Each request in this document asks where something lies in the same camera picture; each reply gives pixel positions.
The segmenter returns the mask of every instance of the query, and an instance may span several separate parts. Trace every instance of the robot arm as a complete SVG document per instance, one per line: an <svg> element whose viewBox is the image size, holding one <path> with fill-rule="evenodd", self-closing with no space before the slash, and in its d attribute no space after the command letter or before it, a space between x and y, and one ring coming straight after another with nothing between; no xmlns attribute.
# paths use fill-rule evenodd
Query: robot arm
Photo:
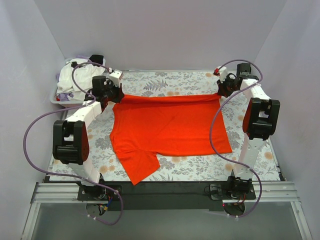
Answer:
<svg viewBox="0 0 320 240"><path fill-rule="evenodd" d="M105 110L109 101L119 103L124 97L120 83L122 76L122 72L118 70L112 72L108 78L94 76L91 93L96 97L96 101L89 105L93 98L86 95L83 102L86 106L78 109L65 120L57 120L53 125L53 157L69 165L78 176L95 183L102 182L103 177L93 166L92 160L88 158L87 128ZM87 181L81 181L81 184L87 187L85 190L91 192L91 195L96 197L101 195L101 188Z"/></svg>
<svg viewBox="0 0 320 240"><path fill-rule="evenodd" d="M258 82L256 76L250 75L251 67L248 63L239 64L236 75L228 74L226 67L217 68L214 74L220 77L217 81L218 95L226 98L234 91L243 90ZM267 96L260 85L255 85L243 93L249 104L242 123L245 135L239 162L254 168L259 152L276 130L280 102ZM240 164L234 166L233 176L242 181L252 180L252 172Z"/></svg>

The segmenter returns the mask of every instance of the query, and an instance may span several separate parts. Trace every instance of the white wall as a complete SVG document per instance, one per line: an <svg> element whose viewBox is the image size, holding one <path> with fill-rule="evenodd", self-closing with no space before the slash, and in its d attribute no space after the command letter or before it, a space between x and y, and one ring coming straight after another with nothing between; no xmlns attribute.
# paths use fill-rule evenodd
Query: white wall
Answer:
<svg viewBox="0 0 320 240"><path fill-rule="evenodd" d="M35 0L65 57L103 53L121 70L253 61L286 0Z"/></svg>
<svg viewBox="0 0 320 240"><path fill-rule="evenodd" d="M320 1L288 0L255 63L263 89L280 100L272 142L294 181L313 239L320 239Z"/></svg>
<svg viewBox="0 0 320 240"><path fill-rule="evenodd" d="M0 239L20 239L36 181L43 175L23 155L23 135L40 114L53 110L49 93L63 55L33 0L0 1ZM52 115L31 130L27 148L47 168Z"/></svg>

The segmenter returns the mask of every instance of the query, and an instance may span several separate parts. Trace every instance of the shirt sleeve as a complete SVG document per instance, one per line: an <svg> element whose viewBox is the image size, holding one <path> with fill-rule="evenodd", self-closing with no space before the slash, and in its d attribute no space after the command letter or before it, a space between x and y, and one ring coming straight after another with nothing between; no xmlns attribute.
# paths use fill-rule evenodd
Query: shirt sleeve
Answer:
<svg viewBox="0 0 320 240"><path fill-rule="evenodd" d="M116 151L116 155L133 185L141 182L160 167L156 152L133 149Z"/></svg>

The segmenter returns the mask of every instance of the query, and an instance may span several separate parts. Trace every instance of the flower pattern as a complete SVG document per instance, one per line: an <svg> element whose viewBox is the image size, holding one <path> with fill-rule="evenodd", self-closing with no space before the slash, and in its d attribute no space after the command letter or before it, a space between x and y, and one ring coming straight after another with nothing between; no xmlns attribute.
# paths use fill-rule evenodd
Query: flower pattern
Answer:
<svg viewBox="0 0 320 240"><path fill-rule="evenodd" d="M166 97L178 95L214 94L218 91L218 78L210 72L125 72L122 88L125 94ZM110 103L88 127L90 133L89 158L106 181L129 181L129 177L113 151L110 133L115 116L114 104ZM232 153L224 154L229 159L237 160L244 143L242 120L248 102L243 94L231 99L222 109L223 120L229 138ZM171 157L158 155L160 168L145 181L225 181L234 164L217 155ZM55 173L75 174L71 168L60 161L52 161ZM254 167L262 181L279 181L279 173L268 141L258 155ZM52 181L75 180L71 177L51 176Z"/></svg>

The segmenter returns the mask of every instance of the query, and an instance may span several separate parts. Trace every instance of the red shirt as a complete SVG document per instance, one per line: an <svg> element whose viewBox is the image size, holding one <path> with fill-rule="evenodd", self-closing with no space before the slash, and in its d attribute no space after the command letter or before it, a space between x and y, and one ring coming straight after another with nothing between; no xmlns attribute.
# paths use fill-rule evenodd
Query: red shirt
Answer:
<svg viewBox="0 0 320 240"><path fill-rule="evenodd" d="M113 107L110 134L116 156L136 185L159 167L157 154L198 156L214 154L210 125L220 107L220 96L143 97L125 95ZM213 126L213 143L220 153L231 153L222 113Z"/></svg>

